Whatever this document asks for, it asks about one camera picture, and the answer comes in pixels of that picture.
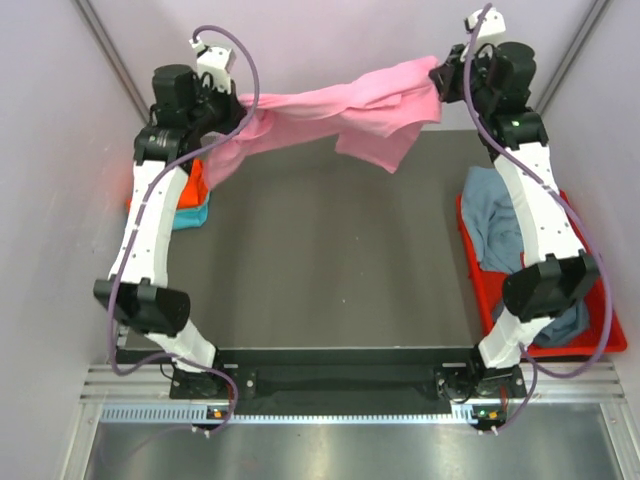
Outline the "pink t shirt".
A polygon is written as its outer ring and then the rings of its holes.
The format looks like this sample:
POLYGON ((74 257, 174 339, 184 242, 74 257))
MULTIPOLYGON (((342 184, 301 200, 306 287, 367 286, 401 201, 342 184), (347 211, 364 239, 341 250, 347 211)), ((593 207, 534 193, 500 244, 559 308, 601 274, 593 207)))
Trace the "pink t shirt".
POLYGON ((267 94, 239 134, 214 148, 204 168, 213 189, 250 155, 336 136, 335 151, 395 172, 422 127, 441 121, 429 73, 434 56, 366 73, 358 79, 298 94, 267 94))

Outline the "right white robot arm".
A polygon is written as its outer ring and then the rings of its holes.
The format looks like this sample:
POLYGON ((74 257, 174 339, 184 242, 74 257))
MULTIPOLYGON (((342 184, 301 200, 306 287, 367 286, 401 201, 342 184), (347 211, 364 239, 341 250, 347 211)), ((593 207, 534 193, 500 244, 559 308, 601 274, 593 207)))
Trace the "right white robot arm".
POLYGON ((502 284, 502 310, 473 349, 469 388, 487 396, 510 383, 521 351, 579 303, 599 277, 595 259, 560 205, 541 116, 527 104, 536 72, 531 47, 454 45, 429 76, 444 103, 463 101, 484 127, 480 138, 502 178, 523 240, 522 268, 502 284))

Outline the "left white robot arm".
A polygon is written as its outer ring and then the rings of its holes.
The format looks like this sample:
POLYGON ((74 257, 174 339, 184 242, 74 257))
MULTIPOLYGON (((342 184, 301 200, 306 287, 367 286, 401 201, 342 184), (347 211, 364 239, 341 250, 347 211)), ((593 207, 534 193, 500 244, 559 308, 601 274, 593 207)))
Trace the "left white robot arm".
POLYGON ((93 294, 111 320, 159 345, 174 367, 177 398, 228 390, 216 347, 190 318, 187 293, 168 285, 167 258, 178 203, 201 140, 229 134, 246 114, 225 67, 159 67, 155 102, 134 140, 133 193, 118 256, 93 294))

